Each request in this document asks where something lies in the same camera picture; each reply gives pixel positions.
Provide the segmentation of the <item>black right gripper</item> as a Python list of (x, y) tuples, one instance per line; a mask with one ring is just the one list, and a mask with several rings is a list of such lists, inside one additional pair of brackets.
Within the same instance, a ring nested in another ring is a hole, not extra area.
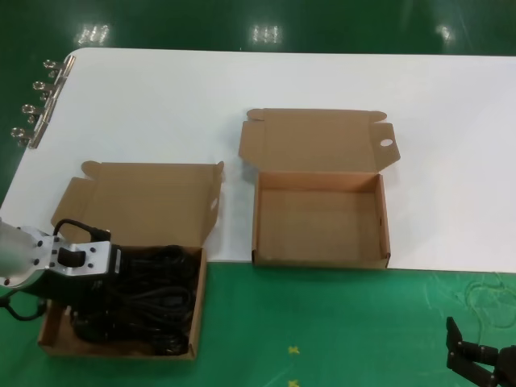
[(514, 345), (498, 351), (463, 340), (453, 317), (447, 317), (447, 367), (468, 381), (490, 381), (490, 386), (515, 387)]

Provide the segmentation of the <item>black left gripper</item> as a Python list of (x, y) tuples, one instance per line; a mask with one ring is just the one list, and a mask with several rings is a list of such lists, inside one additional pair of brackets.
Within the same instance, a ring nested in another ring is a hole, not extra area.
[(95, 303), (114, 283), (123, 266), (123, 250), (112, 243), (57, 244), (37, 260), (18, 291), (63, 306)]

